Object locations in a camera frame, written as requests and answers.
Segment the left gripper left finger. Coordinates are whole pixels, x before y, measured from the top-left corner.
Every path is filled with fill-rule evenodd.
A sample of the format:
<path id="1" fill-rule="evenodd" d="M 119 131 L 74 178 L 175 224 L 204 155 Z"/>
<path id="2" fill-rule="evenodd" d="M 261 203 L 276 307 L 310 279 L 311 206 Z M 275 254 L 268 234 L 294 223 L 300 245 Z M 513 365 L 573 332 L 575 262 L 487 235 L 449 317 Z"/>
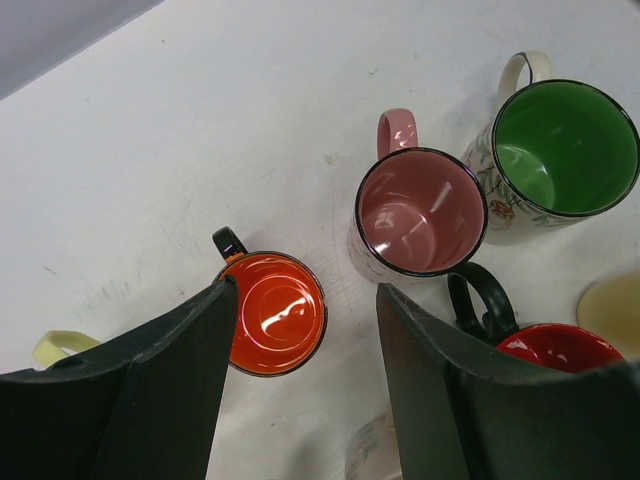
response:
<path id="1" fill-rule="evenodd" d="M 202 479 L 235 331 L 227 277 L 110 341 L 1 377 L 5 479 Z"/>

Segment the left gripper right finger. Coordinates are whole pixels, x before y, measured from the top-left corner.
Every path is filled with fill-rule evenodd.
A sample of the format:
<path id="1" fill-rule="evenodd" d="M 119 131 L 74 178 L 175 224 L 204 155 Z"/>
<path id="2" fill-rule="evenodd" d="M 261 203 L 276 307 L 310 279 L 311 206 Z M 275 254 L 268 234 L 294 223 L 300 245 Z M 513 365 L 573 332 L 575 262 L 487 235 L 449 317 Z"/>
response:
<path id="1" fill-rule="evenodd" d="M 639 366 L 578 374 L 504 354 L 390 284 L 376 310 L 407 479 L 635 479 Z"/>

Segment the pale yellow mug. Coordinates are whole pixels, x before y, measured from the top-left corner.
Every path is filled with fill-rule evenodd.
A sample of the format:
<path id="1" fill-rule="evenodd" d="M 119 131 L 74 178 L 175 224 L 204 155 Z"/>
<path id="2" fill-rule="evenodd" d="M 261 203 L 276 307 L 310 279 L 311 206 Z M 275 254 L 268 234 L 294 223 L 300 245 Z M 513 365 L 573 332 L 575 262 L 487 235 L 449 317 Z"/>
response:
<path id="1" fill-rule="evenodd" d="M 101 342 L 84 333 L 70 330 L 51 330 L 37 342 L 32 356 L 38 366 L 44 370 L 60 360 L 84 353 L 100 346 Z"/>

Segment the black mug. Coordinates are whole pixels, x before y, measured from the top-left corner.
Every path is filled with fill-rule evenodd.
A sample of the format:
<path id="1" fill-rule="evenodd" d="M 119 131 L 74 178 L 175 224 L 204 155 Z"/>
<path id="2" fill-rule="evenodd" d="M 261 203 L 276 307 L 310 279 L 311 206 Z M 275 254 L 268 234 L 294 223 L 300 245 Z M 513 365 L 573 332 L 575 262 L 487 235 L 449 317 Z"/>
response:
<path id="1" fill-rule="evenodd" d="M 502 353 L 572 374 L 624 360 L 610 343 L 577 326 L 519 325 L 504 288 L 476 263 L 450 270 L 447 287 L 457 327 Z"/>

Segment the orange mug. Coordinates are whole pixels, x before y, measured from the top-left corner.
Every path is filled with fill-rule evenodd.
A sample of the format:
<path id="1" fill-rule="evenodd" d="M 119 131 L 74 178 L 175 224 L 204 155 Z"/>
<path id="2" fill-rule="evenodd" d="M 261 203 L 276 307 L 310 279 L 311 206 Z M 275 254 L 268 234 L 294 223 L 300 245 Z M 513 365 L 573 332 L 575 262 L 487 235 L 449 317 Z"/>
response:
<path id="1" fill-rule="evenodd" d="M 229 365 L 257 377 L 291 373 L 317 352 L 328 308 L 317 277 L 301 261 L 276 251 L 248 251 L 225 226 L 212 235 L 232 276 L 239 306 Z"/>

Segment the pink patterned mug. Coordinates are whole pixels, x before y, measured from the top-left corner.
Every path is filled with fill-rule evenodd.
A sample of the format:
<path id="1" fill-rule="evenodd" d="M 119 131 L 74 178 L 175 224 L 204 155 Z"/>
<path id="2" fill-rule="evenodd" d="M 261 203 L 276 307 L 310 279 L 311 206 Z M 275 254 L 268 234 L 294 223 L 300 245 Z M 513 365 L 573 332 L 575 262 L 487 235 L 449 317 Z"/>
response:
<path id="1" fill-rule="evenodd" d="M 413 283 L 468 262 L 488 227 L 488 207 L 471 169 L 422 147 L 413 113 L 381 114 L 377 161 L 362 178 L 348 236 L 350 260 L 373 283 Z"/>

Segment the beige floral mug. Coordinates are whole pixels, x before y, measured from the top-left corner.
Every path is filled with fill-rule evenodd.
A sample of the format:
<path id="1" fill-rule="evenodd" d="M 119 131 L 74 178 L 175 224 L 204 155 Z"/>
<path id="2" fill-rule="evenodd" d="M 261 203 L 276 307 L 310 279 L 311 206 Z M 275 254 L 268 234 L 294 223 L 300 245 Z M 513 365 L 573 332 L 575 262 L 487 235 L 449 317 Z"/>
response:
<path id="1" fill-rule="evenodd" d="M 348 480 L 402 479 L 397 435 L 390 410 L 365 424 L 352 437 L 344 475 Z"/>

